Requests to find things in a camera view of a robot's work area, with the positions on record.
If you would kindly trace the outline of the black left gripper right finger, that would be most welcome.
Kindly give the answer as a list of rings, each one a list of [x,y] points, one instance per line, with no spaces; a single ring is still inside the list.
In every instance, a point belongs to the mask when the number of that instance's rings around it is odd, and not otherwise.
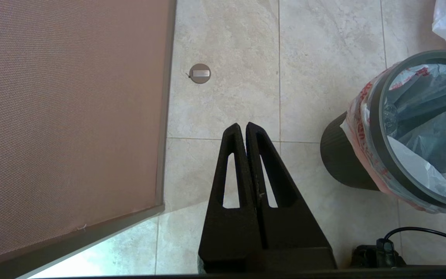
[[[262,245],[249,262],[264,272],[336,270],[330,243],[268,134],[253,122],[246,149]]]

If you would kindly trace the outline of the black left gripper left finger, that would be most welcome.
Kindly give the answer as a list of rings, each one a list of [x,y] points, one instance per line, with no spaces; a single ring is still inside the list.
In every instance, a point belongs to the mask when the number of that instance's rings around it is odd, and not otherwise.
[[[239,208],[223,206],[228,157],[234,156]],[[262,249],[253,185],[242,131],[226,128],[199,245],[200,272],[245,272],[248,256]]]

